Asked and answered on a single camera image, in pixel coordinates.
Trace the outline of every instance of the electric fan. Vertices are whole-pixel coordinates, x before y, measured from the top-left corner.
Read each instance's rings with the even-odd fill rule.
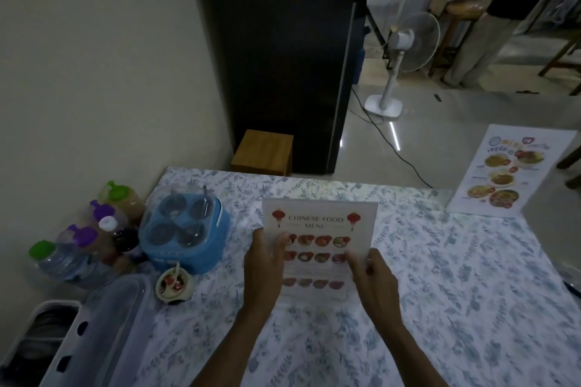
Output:
[[[402,102],[393,98],[397,73],[424,66],[436,52],[440,41],[440,25],[432,14],[420,12],[405,19],[388,39],[390,59],[395,61],[383,95],[371,95],[365,101],[367,112],[395,119],[402,113]]]

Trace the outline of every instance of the purple bottle cap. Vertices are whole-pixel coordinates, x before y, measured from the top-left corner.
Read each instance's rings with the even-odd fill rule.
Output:
[[[97,222],[99,222],[104,217],[112,216],[115,214],[115,208],[107,205],[106,203],[101,205],[99,202],[97,202],[97,200],[91,200],[89,203],[95,208],[95,210],[93,210],[93,216]]]
[[[79,248],[89,246],[97,240],[97,237],[99,236],[97,230],[91,227],[79,228],[73,224],[68,228],[68,230],[74,232],[73,242]]]

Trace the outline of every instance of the person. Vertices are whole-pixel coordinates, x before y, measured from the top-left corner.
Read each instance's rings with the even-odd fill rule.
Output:
[[[496,58],[519,23],[539,0],[493,0],[456,55],[454,64],[441,79],[452,88],[474,87]]]
[[[282,288],[288,234],[281,234],[272,256],[263,230],[252,235],[244,258],[244,299],[232,328],[207,361],[191,387],[238,386],[258,334],[265,326]],[[361,304],[391,352],[406,387],[447,387],[424,352],[405,328],[400,311],[397,279],[379,251],[369,250],[367,266],[347,252],[347,261]]]

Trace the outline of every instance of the green bottle cap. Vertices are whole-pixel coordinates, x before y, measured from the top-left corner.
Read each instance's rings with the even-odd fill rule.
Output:
[[[119,202],[127,198],[131,191],[127,185],[115,185],[113,181],[107,182],[107,185],[111,187],[111,190],[109,190],[109,199],[113,202]]]
[[[44,260],[51,255],[55,249],[56,246],[54,243],[49,242],[48,240],[41,240],[30,247],[28,255],[34,260]]]

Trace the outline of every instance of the printed food poster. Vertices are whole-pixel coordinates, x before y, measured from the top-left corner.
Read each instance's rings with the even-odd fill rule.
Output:
[[[347,302],[353,291],[356,296],[345,251],[365,259],[377,205],[342,200],[263,199],[265,241],[272,244],[280,233],[290,234],[281,296],[309,302]]]
[[[575,130],[490,125],[447,211],[518,215],[575,134]]]

